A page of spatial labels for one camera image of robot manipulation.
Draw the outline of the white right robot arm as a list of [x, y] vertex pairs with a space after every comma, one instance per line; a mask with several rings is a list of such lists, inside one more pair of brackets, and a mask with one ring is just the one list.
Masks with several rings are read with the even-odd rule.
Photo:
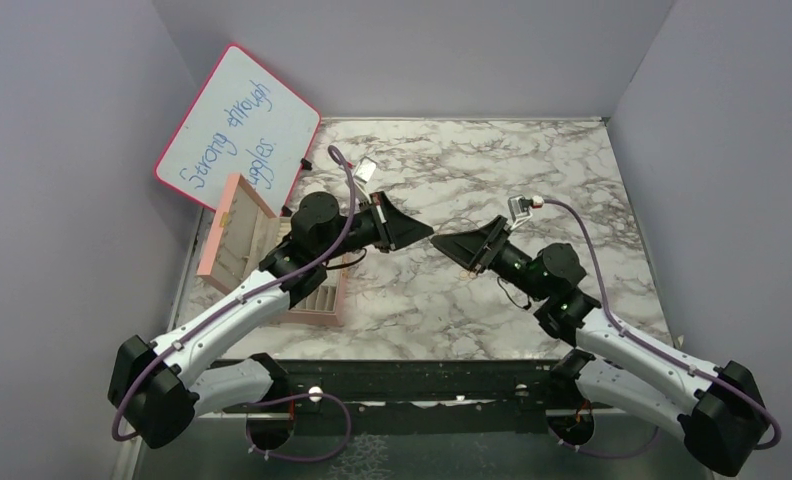
[[572, 348], [549, 380], [551, 398], [564, 407], [584, 399], [619, 408], [681, 440], [709, 470], [737, 476], [772, 425], [751, 371], [683, 353], [617, 319], [579, 288], [586, 271], [571, 245], [552, 243], [530, 256], [510, 233], [498, 216], [431, 243], [460, 267], [490, 270], [540, 302], [540, 327]]

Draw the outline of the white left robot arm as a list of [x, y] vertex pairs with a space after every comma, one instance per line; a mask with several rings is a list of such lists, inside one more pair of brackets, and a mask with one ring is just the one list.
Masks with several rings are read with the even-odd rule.
[[327, 278], [327, 261], [374, 247], [390, 253], [432, 235], [431, 226], [396, 208], [383, 192], [340, 212], [327, 192], [303, 198], [291, 230], [236, 289], [196, 319], [151, 341], [138, 335], [118, 351], [108, 399], [111, 434], [122, 422], [151, 448], [169, 444], [197, 417], [244, 403], [262, 410], [285, 401], [286, 384], [267, 355], [230, 366], [213, 363], [256, 328], [288, 312]]

